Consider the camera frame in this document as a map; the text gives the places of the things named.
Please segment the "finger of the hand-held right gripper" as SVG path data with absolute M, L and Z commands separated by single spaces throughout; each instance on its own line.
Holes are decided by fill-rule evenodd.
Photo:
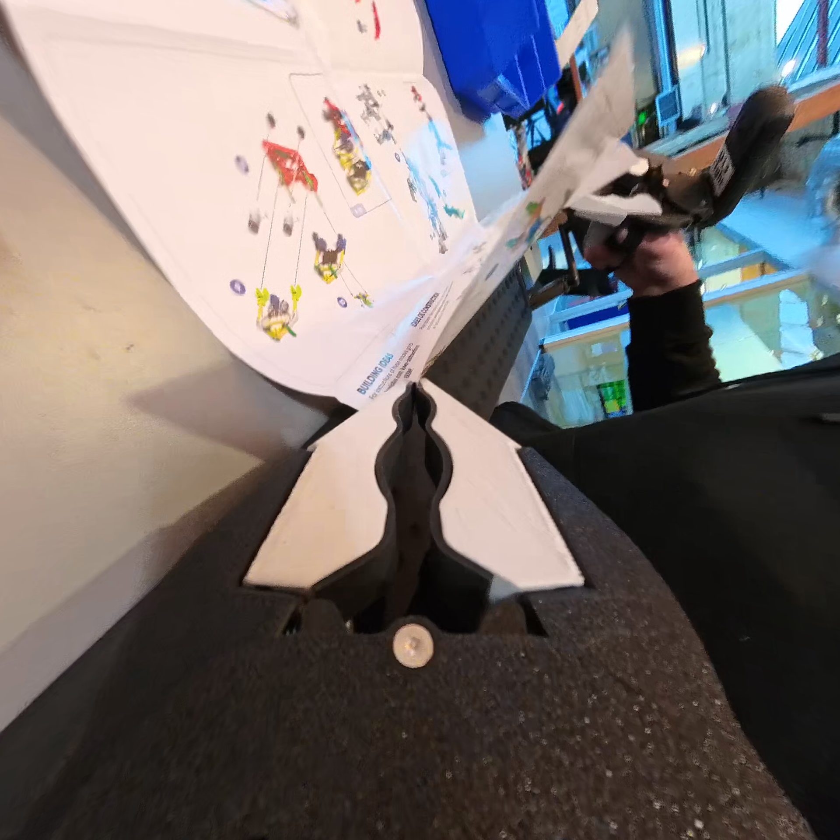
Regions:
M 628 217 L 660 217 L 663 213 L 661 203 L 646 193 L 619 196 L 577 192 L 570 196 L 570 210 L 576 216 L 610 228 L 620 226 Z

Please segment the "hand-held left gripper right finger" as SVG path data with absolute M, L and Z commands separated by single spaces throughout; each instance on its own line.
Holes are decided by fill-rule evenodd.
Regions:
M 435 621 L 480 621 L 525 596 L 576 591 L 585 576 L 521 447 L 429 380 L 417 419 L 434 484 L 417 598 Z

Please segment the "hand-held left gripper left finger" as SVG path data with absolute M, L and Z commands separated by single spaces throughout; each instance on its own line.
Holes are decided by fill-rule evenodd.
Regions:
M 390 390 L 320 436 L 244 584 L 334 604 L 353 620 L 385 594 L 398 560 L 393 485 L 414 384 Z

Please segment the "toy instruction sheet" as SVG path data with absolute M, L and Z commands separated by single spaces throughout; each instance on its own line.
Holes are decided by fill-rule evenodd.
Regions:
M 280 385 L 418 382 L 570 196 L 632 151 L 627 37 L 481 223 L 415 2 L 2 2 L 55 115 L 195 314 Z

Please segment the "person's right forearm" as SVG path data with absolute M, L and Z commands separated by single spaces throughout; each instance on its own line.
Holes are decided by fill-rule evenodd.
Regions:
M 630 297 L 625 353 L 634 413 L 721 387 L 701 289 L 695 280 L 663 295 Z

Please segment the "person's right hand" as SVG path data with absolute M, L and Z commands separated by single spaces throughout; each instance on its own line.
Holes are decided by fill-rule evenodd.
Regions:
M 613 274 L 636 298 L 661 297 L 699 280 L 680 230 L 646 234 L 631 254 L 602 242 L 586 245 L 583 255 L 593 268 Z

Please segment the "black perforated board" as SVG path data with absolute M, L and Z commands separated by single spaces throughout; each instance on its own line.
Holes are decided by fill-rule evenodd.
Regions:
M 532 324 L 529 274 L 521 261 L 500 281 L 425 377 L 488 419 Z

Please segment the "blue plastic bin with tag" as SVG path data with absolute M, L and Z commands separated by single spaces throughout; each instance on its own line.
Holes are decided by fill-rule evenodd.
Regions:
M 469 116 L 520 119 L 562 74 L 544 1 L 426 1 L 450 87 Z

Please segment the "person's black clothing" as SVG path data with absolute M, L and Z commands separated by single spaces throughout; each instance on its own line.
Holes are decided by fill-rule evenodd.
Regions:
M 838 414 L 834 356 L 572 429 L 490 418 L 655 567 L 819 838 L 839 831 Z

